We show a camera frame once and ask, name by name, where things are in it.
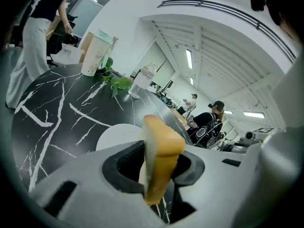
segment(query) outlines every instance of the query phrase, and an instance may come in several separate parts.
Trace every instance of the black railing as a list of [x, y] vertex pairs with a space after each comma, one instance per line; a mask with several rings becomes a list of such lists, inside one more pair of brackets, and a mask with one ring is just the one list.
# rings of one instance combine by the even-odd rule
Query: black railing
[[271, 30], [261, 21], [257, 20], [256, 18], [254, 18], [249, 14], [244, 13], [241, 10], [235, 9], [231, 6], [227, 6], [221, 3], [205, 1], [205, 0], [168, 0], [168, 1], [163, 1], [162, 4], [158, 6], [158, 8], [165, 6], [177, 6], [177, 5], [214, 9], [233, 15], [247, 22], [248, 24], [254, 26], [257, 30], [261, 31], [264, 35], [266, 35], [269, 39], [271, 39], [286, 55], [286, 57], [289, 59], [290, 62], [293, 63], [296, 59], [294, 53], [289, 48], [289, 46], [286, 45], [286, 43], [273, 30]]

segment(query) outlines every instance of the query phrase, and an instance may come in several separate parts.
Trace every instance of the black sign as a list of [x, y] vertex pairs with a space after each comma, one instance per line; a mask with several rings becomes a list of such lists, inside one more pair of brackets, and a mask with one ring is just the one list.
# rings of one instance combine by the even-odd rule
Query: black sign
[[274, 128], [271, 128], [271, 127], [261, 127], [259, 129], [254, 130], [254, 132], [256, 132], [256, 133], [269, 133], [272, 130], [274, 130]]

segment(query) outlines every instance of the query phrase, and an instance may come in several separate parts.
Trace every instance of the ceiling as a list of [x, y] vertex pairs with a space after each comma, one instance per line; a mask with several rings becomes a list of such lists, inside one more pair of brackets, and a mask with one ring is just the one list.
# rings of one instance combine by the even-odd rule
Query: ceiling
[[[222, 100], [226, 117], [240, 135], [262, 126], [284, 128], [270, 92], [283, 72], [259, 45], [223, 24], [192, 16], [172, 15], [154, 20], [156, 33], [172, 53], [181, 75], [211, 101]], [[193, 69], [186, 49], [192, 51]], [[244, 116], [263, 112], [265, 119]]]

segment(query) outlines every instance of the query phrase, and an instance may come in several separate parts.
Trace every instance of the white pants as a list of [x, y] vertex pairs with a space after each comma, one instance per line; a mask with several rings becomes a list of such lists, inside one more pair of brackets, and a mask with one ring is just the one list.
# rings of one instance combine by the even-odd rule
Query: white pants
[[23, 29], [23, 51], [10, 75], [6, 93], [8, 107], [16, 108], [27, 87], [49, 70], [46, 31], [51, 21], [29, 17]]

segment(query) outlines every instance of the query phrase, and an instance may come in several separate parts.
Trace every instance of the table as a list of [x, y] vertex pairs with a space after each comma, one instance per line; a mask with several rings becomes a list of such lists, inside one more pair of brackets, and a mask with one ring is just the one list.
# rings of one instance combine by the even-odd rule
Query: table
[[[145, 91], [134, 99], [120, 90], [112, 98], [110, 84], [102, 76], [87, 77], [80, 70], [81, 64], [49, 70], [28, 87], [16, 108], [14, 158], [29, 191], [67, 161], [95, 151], [99, 137], [110, 126], [142, 127], [147, 114], [158, 116], [192, 144], [177, 117], [153, 93]], [[162, 217], [165, 205], [156, 209]]]

